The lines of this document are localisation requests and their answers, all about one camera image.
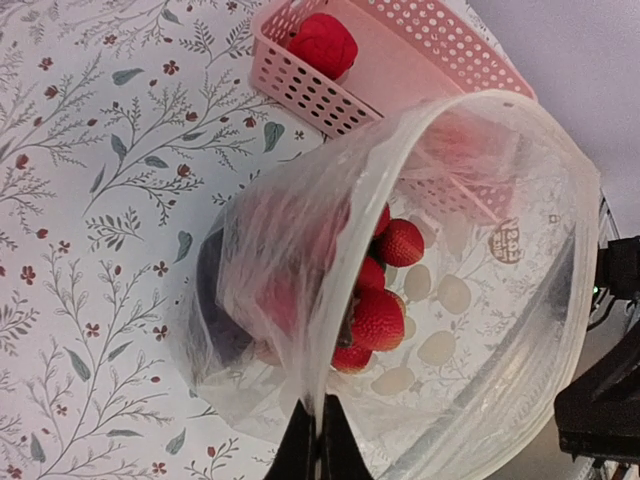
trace translucent plastic bag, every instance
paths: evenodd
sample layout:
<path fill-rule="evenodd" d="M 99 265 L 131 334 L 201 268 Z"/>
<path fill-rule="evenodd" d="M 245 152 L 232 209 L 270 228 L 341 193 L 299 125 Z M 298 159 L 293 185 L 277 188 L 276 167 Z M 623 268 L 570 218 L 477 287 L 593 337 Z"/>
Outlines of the translucent plastic bag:
<path fill-rule="evenodd" d="M 375 478 L 484 478 L 552 412 L 584 339 L 598 175 L 558 124 L 486 91 L 366 125 L 257 178 L 205 239 L 171 313 L 182 374 L 232 427 L 274 442 L 298 399 L 336 393 Z M 377 220 L 422 231 L 405 341 L 330 366 Z"/>

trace floral tablecloth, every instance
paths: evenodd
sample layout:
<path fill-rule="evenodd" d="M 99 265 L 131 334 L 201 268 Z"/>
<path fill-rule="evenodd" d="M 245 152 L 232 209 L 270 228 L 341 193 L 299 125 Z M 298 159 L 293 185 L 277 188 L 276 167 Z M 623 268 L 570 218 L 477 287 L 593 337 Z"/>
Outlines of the floral tablecloth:
<path fill-rule="evenodd" d="M 0 2 L 0 478 L 266 472 L 276 447 L 188 390 L 163 321 L 220 207 L 324 140 L 247 85 L 258 7 Z"/>

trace red object in basket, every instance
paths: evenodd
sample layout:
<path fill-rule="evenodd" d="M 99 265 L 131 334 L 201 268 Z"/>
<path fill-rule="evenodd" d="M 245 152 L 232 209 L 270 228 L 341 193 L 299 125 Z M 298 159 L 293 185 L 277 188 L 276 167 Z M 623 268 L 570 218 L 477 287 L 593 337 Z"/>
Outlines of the red object in basket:
<path fill-rule="evenodd" d="M 346 27 L 324 13 L 302 22 L 287 49 L 331 80 L 349 70 L 358 55 L 358 45 Z"/>

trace printed flower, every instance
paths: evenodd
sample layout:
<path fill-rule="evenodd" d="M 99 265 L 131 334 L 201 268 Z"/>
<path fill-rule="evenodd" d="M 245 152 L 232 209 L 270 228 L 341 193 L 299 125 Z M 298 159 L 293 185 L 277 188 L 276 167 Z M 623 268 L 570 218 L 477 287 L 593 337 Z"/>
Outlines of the printed flower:
<path fill-rule="evenodd" d="M 22 273 L 20 279 L 24 280 L 27 285 L 33 285 L 33 279 L 36 278 L 36 272 L 33 271 L 31 265 L 22 267 Z"/>
<path fill-rule="evenodd" d="M 38 66 L 46 72 L 49 67 L 53 66 L 53 60 L 51 60 L 51 57 L 43 58 Z"/>
<path fill-rule="evenodd" d="M 29 163 L 29 157 L 27 157 L 24 153 L 21 153 L 20 155 L 18 155 L 18 158 L 16 158 L 16 168 L 18 170 L 24 170 L 25 168 L 27 168 L 27 163 Z"/>
<path fill-rule="evenodd" d="M 176 62 L 173 60 L 170 60 L 169 63 L 165 63 L 162 68 L 164 70 L 164 73 L 166 73 L 167 75 L 173 75 L 174 73 L 180 71 L 180 67 L 176 65 Z"/>
<path fill-rule="evenodd" d="M 189 165 L 187 165 L 186 163 L 181 164 L 180 166 L 178 166 L 178 176 L 185 178 L 188 177 L 191 174 L 191 167 L 189 167 Z"/>
<path fill-rule="evenodd" d="M 158 272 L 158 276 L 162 277 L 165 273 L 169 271 L 169 267 L 164 263 L 164 260 L 160 260 L 158 265 L 153 266 L 153 271 Z"/>
<path fill-rule="evenodd" d="M 100 330 L 100 325 L 97 323 L 93 326 L 90 323 L 87 323 L 85 327 L 87 327 L 87 337 L 91 338 L 100 336 L 100 332 L 98 331 Z"/>
<path fill-rule="evenodd" d="M 49 85 L 47 89 L 44 91 L 44 96 L 51 100 L 58 94 L 58 87 L 55 85 Z"/>
<path fill-rule="evenodd" d="M 167 333 L 169 330 L 166 325 L 163 325 L 162 328 L 153 327 L 153 333 L 156 336 L 157 341 L 161 341 L 163 338 L 167 338 Z"/>
<path fill-rule="evenodd" d="M 22 478 L 22 470 L 20 470 L 18 467 L 14 467 L 13 465 L 9 465 L 7 467 L 7 473 L 11 475 L 11 478 Z"/>
<path fill-rule="evenodd" d="M 167 469 L 164 467 L 165 467 L 164 462 L 160 462 L 160 463 L 153 462 L 151 464 L 151 472 L 153 472 L 155 475 L 158 475 L 158 474 L 164 475 L 165 473 L 167 473 Z"/>
<path fill-rule="evenodd" d="M 60 243 L 58 243 L 58 245 L 60 245 L 60 247 L 58 248 L 58 252 L 69 253 L 69 248 L 71 248 L 70 242 L 65 242 L 64 240 L 60 240 Z"/>

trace table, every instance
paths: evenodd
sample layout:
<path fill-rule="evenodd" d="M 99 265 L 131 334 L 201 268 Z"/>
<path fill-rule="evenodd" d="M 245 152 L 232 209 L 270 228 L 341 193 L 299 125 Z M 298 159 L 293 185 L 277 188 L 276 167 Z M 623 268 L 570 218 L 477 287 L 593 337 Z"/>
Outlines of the table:
<path fill-rule="evenodd" d="M 257 7 L 0 5 L 0 478 L 264 475 L 275 446 L 190 393 L 163 320 L 221 206 L 323 141 L 247 85 Z"/>

